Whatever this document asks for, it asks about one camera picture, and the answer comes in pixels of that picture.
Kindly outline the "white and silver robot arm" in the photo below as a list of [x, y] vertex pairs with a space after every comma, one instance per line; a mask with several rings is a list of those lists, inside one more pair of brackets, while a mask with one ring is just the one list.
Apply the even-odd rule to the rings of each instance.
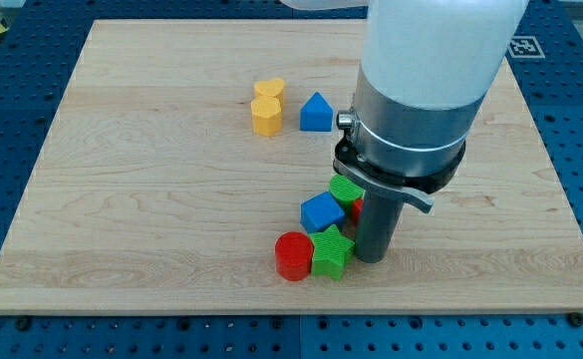
[[461, 150], [528, 0], [368, 0], [355, 150], [419, 178]]

